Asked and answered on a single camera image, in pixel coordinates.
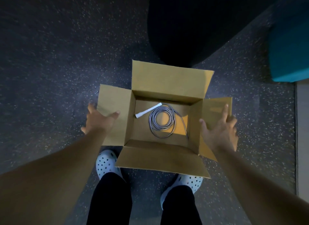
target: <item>open cardboard box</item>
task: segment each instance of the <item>open cardboard box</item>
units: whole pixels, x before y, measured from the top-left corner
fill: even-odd
[[[213,73],[133,60],[131,90],[101,84],[98,111],[103,115],[116,110],[121,112],[103,143],[124,146],[116,166],[210,178],[200,155],[216,158],[203,142],[199,119],[203,118],[211,129],[221,118],[224,105],[229,104],[229,115],[232,105],[231,97],[204,99]],[[165,139],[151,133],[150,113],[135,118],[134,114],[159,102],[170,104],[180,113],[187,127],[188,139],[177,115],[175,131]],[[158,122],[166,123],[167,115],[162,114],[158,119]]]

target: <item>person's left arm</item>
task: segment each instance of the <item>person's left arm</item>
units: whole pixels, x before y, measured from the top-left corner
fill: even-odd
[[[0,175],[1,224],[62,224],[94,167],[119,112],[108,117],[88,106],[86,134],[54,154]]]

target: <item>coiled rope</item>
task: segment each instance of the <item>coiled rope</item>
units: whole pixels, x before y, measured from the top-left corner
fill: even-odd
[[[157,115],[159,113],[166,113],[168,115],[168,122],[166,124],[160,125],[160,124],[157,123],[156,118],[157,118]],[[174,130],[175,130],[175,127],[176,127],[175,114],[177,114],[181,118],[185,132],[186,132],[186,136],[188,138],[186,125],[184,124],[184,121],[183,121],[181,115],[175,109],[173,109],[172,106],[170,106],[169,104],[166,104],[166,103],[162,103],[162,106],[156,107],[149,114],[149,120],[148,121],[149,121],[149,127],[150,127],[152,134],[154,136],[160,138],[160,139],[164,139],[164,138],[171,136],[174,133]],[[155,131],[165,131],[165,130],[170,129],[172,126],[173,126],[173,129],[167,136],[162,137],[162,136],[158,136],[156,133],[154,133],[154,130]]]

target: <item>person's left shoe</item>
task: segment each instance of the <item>person's left shoe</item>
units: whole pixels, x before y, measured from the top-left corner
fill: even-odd
[[[104,150],[99,153],[95,163],[99,179],[108,172],[114,172],[123,179],[120,168],[115,167],[116,161],[116,154],[112,150]]]
[[[202,181],[203,177],[179,174],[174,184],[162,193],[160,198],[161,208],[163,209],[163,202],[165,201],[166,196],[172,188],[176,186],[186,185],[191,188],[193,194],[195,194],[195,192],[200,188]]]

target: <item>person's right hand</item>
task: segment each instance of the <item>person's right hand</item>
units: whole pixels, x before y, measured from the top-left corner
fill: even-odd
[[[103,129],[110,132],[114,125],[114,121],[119,117],[120,111],[116,111],[107,117],[100,114],[92,104],[88,104],[89,113],[87,114],[86,127],[81,127],[83,133],[87,134],[94,129]]]
[[[207,129],[205,121],[200,119],[203,140],[213,152],[220,148],[237,150],[238,136],[235,127],[237,119],[234,116],[227,118],[227,115],[228,105],[226,104],[222,109],[222,118],[212,130]]]

